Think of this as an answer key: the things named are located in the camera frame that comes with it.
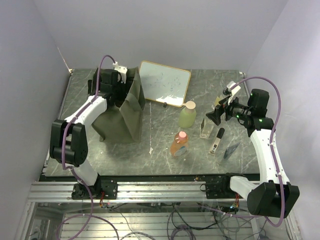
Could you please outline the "orange bottle pink cap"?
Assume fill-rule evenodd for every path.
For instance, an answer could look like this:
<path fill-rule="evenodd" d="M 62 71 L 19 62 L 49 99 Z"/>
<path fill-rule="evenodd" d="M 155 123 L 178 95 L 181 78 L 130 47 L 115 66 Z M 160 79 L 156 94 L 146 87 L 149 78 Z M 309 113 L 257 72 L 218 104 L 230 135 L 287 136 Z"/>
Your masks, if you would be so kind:
<path fill-rule="evenodd" d="M 178 132 L 173 139 L 170 153 L 173 157 L 180 157 L 188 150 L 188 135 L 185 131 Z"/>

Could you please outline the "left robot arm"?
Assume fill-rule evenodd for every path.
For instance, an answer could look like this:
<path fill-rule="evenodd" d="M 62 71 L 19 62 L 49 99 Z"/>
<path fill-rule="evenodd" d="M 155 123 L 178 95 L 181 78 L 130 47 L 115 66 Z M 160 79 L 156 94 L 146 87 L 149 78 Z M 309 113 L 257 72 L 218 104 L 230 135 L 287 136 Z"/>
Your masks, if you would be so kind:
<path fill-rule="evenodd" d="M 77 179 L 79 197 L 98 198 L 102 193 L 100 175 L 88 160 L 87 130 L 116 101 L 125 97 L 128 69 L 115 66 L 97 69 L 88 80 L 88 98 L 72 115 L 56 119 L 51 125 L 49 156 L 69 170 Z"/>

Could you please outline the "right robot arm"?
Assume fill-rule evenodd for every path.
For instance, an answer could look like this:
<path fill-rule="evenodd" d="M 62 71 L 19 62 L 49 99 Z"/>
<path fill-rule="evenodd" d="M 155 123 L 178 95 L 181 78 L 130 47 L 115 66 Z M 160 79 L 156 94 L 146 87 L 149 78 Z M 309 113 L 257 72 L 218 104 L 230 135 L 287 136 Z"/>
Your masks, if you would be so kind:
<path fill-rule="evenodd" d="M 206 116 L 216 125 L 221 123 L 222 115 L 227 121 L 236 118 L 245 127 L 257 156 L 260 179 L 255 185 L 240 173 L 226 173 L 220 192 L 226 198 L 240 195 L 252 215 L 285 219 L 298 200 L 300 190 L 290 183 L 281 164 L 272 131 L 274 121 L 266 116 L 270 95 L 265 90 L 253 89 L 247 105 L 243 105 L 237 92 L 225 88 L 225 98 Z"/>

